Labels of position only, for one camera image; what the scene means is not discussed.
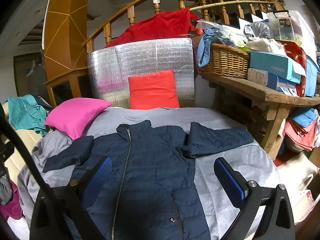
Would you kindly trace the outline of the orange wooden pillar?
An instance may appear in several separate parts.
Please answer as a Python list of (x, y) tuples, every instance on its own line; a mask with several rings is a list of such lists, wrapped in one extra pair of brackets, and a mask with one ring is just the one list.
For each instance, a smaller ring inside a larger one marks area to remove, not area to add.
[(81, 96), (79, 77), (87, 75), (88, 0), (49, 0), (44, 24), (44, 63), (49, 100), (56, 106), (53, 88), (69, 83), (72, 97)]

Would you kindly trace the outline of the wooden side table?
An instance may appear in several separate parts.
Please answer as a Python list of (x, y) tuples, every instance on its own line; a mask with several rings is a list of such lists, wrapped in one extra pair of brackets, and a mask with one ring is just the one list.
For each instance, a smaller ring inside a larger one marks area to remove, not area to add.
[(214, 109), (244, 124), (272, 160), (284, 140), (278, 133), (283, 120), (298, 107), (319, 105), (319, 97), (294, 97), (246, 79), (201, 73), (214, 87)]

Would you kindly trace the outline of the wicker basket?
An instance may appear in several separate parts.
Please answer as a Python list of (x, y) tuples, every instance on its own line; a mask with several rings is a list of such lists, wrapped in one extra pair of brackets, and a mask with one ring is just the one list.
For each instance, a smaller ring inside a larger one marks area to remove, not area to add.
[(225, 44), (212, 43), (208, 64), (197, 67), (197, 72), (245, 79), (249, 69), (249, 60), (250, 55), (246, 51)]

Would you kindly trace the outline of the red-orange pillow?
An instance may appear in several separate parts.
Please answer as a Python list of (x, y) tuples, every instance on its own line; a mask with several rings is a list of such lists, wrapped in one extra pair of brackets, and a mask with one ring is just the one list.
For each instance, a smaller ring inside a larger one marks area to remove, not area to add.
[(148, 110), (180, 106), (173, 70), (132, 76), (128, 78), (128, 82), (131, 109)]

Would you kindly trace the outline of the cream sofa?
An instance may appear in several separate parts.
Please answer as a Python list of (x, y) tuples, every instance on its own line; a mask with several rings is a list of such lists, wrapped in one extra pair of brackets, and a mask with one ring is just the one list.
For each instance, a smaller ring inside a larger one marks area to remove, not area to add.
[[(42, 136), (36, 133), (32, 129), (15, 129), (12, 125), (10, 126), (16, 134), (20, 137), (21, 141), (24, 143), (29, 154), (32, 153), (35, 145), (42, 139)], [(7, 173), (10, 180), (17, 185), (18, 175), (21, 169), (24, 167), (25, 161), (20, 155), (20, 152), (16, 147), (14, 147), (14, 152), (10, 157), (4, 162), (4, 166), (7, 168)]]

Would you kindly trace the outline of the navy blue puffer jacket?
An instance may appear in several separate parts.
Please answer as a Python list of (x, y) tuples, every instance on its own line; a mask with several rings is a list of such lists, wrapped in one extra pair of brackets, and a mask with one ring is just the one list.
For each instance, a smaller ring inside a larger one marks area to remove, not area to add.
[(197, 157), (253, 142), (244, 128), (210, 129), (192, 122), (152, 127), (149, 120), (119, 125), (115, 133), (80, 137), (50, 157), (44, 172), (73, 166), (79, 180), (102, 157), (112, 171), (88, 213), (106, 239), (210, 239), (197, 192)]

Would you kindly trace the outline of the white patterned box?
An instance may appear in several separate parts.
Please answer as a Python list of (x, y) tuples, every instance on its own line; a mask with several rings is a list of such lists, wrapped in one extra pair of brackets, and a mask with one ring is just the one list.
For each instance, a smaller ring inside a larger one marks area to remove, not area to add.
[(286, 95), (297, 96), (296, 84), (264, 70), (249, 68), (247, 80), (264, 87), (283, 92)]

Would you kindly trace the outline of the silver foil insulation mat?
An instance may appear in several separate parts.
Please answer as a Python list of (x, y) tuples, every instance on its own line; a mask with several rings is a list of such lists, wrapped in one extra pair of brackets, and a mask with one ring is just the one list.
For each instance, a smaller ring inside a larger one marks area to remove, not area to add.
[(191, 38), (146, 40), (108, 47), (87, 55), (93, 95), (114, 107), (129, 107), (128, 78), (173, 70), (181, 107), (195, 104), (194, 58)]

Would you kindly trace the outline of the light blue cloth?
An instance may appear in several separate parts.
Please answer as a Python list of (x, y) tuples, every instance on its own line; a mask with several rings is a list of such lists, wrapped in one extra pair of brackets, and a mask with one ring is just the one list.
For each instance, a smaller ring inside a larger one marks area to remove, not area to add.
[(235, 43), (220, 28), (212, 27), (204, 29), (197, 47), (197, 64), (199, 67), (204, 67), (208, 64), (212, 43), (224, 44), (236, 48)]

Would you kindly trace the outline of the clear plastic storage box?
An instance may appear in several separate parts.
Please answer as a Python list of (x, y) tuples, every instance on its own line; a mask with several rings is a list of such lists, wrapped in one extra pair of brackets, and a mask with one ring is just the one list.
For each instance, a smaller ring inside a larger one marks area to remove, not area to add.
[(315, 41), (311, 28), (298, 11), (268, 12), (267, 16), (275, 40), (296, 42), (300, 47)]

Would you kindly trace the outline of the grey patterned garment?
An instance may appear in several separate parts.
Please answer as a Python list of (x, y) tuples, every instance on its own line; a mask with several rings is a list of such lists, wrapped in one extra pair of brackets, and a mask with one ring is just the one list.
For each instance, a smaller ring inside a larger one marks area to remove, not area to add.
[(6, 205), (12, 198), (12, 188), (5, 176), (0, 178), (0, 198), (2, 205)]

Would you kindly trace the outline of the pink pillow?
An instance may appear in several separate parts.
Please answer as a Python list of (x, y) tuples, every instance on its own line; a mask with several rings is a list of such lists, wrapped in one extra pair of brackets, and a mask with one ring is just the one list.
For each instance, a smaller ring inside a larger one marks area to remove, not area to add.
[(93, 98), (73, 98), (55, 107), (44, 125), (65, 132), (72, 140), (81, 137), (86, 126), (112, 102)]

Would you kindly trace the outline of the wooden stair railing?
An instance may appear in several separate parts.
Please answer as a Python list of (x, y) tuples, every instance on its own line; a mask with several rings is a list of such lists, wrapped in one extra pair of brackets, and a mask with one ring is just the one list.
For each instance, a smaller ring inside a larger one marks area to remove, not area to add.
[[(257, 21), (264, 18), (268, 12), (283, 10), (285, 2), (283, 0), (172, 0), (179, 9), (189, 8), (191, 12), (200, 18), (238, 27), (240, 20), (248, 22)], [(88, 53), (94, 51), (94, 40), (102, 34), (105, 43), (109, 44), (113, 40), (112, 24), (122, 17), (128, 19), (129, 25), (136, 22), (136, 12), (138, 7), (151, 7), (154, 14), (162, 11), (161, 0), (133, 0), (119, 10), (114, 12), (109, 18), (93, 31), (85, 39), (82, 46)]]

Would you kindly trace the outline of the teal shirt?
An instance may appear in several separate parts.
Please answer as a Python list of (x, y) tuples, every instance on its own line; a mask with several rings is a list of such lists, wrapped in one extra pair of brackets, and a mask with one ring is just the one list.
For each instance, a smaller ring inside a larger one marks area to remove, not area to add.
[(15, 129), (33, 130), (44, 137), (49, 129), (44, 124), (47, 111), (36, 99), (27, 94), (19, 97), (7, 97), (9, 124)]

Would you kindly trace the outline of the teal shoe box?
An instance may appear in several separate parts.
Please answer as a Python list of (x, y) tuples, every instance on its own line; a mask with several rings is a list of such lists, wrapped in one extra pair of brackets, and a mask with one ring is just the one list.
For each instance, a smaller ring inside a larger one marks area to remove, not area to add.
[(300, 83), (301, 77), (306, 77), (305, 69), (295, 60), (263, 51), (250, 52), (250, 67), (264, 70), (296, 84)]

